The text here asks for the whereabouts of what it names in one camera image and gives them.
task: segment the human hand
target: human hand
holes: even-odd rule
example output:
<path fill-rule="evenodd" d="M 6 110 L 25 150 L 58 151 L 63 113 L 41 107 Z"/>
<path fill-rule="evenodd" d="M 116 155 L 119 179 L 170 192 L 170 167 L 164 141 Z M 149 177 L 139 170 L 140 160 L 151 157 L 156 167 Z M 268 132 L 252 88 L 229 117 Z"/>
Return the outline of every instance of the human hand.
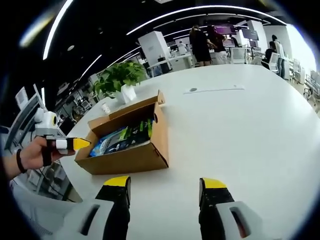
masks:
<path fill-rule="evenodd" d="M 56 149 L 56 142 L 52 141 L 50 146 L 47 146 L 47 140 L 44 137 L 37 136 L 26 148 L 20 152 L 21 164 L 24 169 L 39 169 L 44 166 L 42 157 L 42 149 L 50 147 L 51 151 L 51 162 L 60 159 L 63 156 L 74 155 L 75 151 L 68 150 L 67 154 L 61 154 Z"/>

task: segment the black ceiling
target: black ceiling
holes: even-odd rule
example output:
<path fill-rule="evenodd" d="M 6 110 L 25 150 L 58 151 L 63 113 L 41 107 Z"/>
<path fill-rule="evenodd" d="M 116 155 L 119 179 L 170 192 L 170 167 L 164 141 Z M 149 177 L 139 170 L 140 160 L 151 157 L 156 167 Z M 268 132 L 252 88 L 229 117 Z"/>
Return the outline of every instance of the black ceiling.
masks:
<path fill-rule="evenodd" d="M 11 29 L 12 34 L 21 35 L 23 29 L 26 29 L 36 19 L 36 16 L 43 11 L 54 9 L 55 14 L 58 14 L 64 2 L 64 0 L 40 1 L 39 3 L 37 2 L 38 7 L 32 8 L 33 11 L 31 10 L 29 14 L 23 10 L 19 11 L 15 15 L 18 19 L 15 22 L 15 28 Z M 254 12 L 238 9 L 203 8 L 164 17 L 130 35 L 126 35 L 127 32 L 137 26 L 163 14 L 203 5 L 233 5 L 264 13 L 275 10 L 273 7 L 265 6 L 259 0 L 172 0 L 164 4 L 160 4 L 155 0 L 74 0 L 57 28 L 48 58 L 45 61 L 42 60 L 43 52 L 53 20 L 37 35 L 28 48 L 18 50 L 18 58 L 11 65 L 13 68 L 10 69 L 9 83 L 14 82 L 14 84 L 8 85 L 7 92 L 11 93 L 10 98 L 12 99 L 12 96 L 22 86 L 31 86 L 33 83 L 37 83 L 39 87 L 45 86 L 48 89 L 48 98 L 55 99 L 58 87 L 64 82 L 69 82 L 72 83 L 69 86 L 71 88 L 74 84 L 73 82 L 83 74 L 99 55 L 102 54 L 102 57 L 81 78 L 78 85 L 86 82 L 93 73 L 103 70 L 110 63 L 136 48 L 138 46 L 136 44 L 137 39 L 153 31 L 156 26 L 176 20 L 156 28 L 157 31 L 161 31 L 163 35 L 166 35 L 191 28 L 194 24 L 204 24 L 208 19 L 210 19 L 211 23 L 216 24 L 237 24 L 246 19 L 239 16 L 221 15 L 177 20 L 179 18 L 200 14 L 228 13 L 248 15 L 265 19 L 271 24 L 279 24 L 269 17 Z M 177 33 L 166 40 L 170 42 L 174 37 L 187 33 Z M 71 45 L 74 45 L 74 49 L 67 51 Z"/>

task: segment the green plant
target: green plant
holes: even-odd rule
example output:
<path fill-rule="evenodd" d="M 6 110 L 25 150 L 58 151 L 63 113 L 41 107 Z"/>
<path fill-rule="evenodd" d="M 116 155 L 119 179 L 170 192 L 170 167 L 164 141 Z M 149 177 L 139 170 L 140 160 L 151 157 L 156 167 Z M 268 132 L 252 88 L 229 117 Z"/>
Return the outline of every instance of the green plant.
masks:
<path fill-rule="evenodd" d="M 105 69 L 99 80 L 94 83 L 93 91 L 100 91 L 105 97 L 113 97 L 113 93 L 120 92 L 123 85 L 135 86 L 144 76 L 144 66 L 133 61 L 116 63 Z"/>

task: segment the round white table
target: round white table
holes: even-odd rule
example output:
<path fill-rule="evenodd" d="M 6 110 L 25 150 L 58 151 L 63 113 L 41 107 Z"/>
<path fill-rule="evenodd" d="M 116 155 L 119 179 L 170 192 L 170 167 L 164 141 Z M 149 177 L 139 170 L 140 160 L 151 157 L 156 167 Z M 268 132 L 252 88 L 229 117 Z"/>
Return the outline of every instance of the round white table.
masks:
<path fill-rule="evenodd" d="M 243 90 L 184 94 L 191 88 Z M 261 216 L 265 232 L 289 238 L 308 216 L 320 186 L 320 120 L 309 103 L 276 74 L 257 65 L 214 65 L 148 79 L 137 101 L 166 98 L 169 168 L 130 174 L 128 240 L 200 240 L 199 178 L 224 182 L 236 201 Z M 72 129 L 120 106 L 105 98 Z M 82 199 L 94 198 L 113 175 L 91 175 L 64 157 L 62 166 Z"/>

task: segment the person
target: person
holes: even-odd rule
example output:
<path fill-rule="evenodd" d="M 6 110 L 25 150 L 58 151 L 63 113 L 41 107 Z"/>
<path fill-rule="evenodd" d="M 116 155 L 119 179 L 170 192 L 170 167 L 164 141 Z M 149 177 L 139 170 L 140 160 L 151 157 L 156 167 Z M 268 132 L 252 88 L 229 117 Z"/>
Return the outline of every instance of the person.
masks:
<path fill-rule="evenodd" d="M 188 51 L 186 45 L 182 41 L 179 42 L 178 49 L 180 55 L 185 55 Z"/>
<path fill-rule="evenodd" d="M 238 44 L 237 39 L 236 39 L 234 36 L 232 36 L 231 34 L 229 35 L 229 37 L 230 37 L 231 40 L 233 40 L 234 46 L 235 46 L 236 48 L 238 48 L 238 47 L 239 47 L 239 44 Z"/>
<path fill-rule="evenodd" d="M 279 54 L 277 67 L 278 67 L 278 75 L 281 78 L 285 77 L 285 52 L 284 48 L 282 47 L 281 42 L 278 40 L 276 35 L 272 35 L 272 41 L 275 44 L 276 53 Z"/>
<path fill-rule="evenodd" d="M 215 45 L 215 59 L 216 64 L 227 64 L 227 52 L 224 47 L 224 41 L 227 39 L 225 36 L 216 32 L 214 27 L 208 26 L 206 28 L 209 40 Z"/>
<path fill-rule="evenodd" d="M 192 53 L 200 67 L 211 64 L 211 56 L 208 44 L 215 47 L 215 45 L 207 38 L 207 36 L 200 30 L 198 25 L 194 25 L 189 33 L 190 44 L 192 45 Z"/>
<path fill-rule="evenodd" d="M 188 43 L 185 45 L 185 48 L 186 48 L 186 51 L 187 51 L 188 53 L 190 53 L 190 52 L 191 52 L 191 49 L 190 49 L 190 46 L 189 46 L 189 44 L 188 44 Z"/>
<path fill-rule="evenodd" d="M 14 179 L 22 172 L 29 169 L 40 169 L 44 166 L 42 149 L 52 147 L 51 161 L 54 162 L 63 156 L 74 155 L 75 151 L 68 150 L 66 155 L 58 152 L 55 141 L 51 142 L 51 146 L 47 146 L 47 140 L 44 137 L 37 136 L 32 142 L 22 150 L 10 157 L 2 157 L 3 167 L 9 180 Z"/>
<path fill-rule="evenodd" d="M 270 62 L 270 58 L 272 53 L 276 53 L 276 45 L 273 41 L 269 42 L 269 48 L 265 51 L 264 58 L 260 56 L 255 56 L 252 60 L 252 65 L 262 65 L 266 69 L 269 69 L 268 63 Z"/>

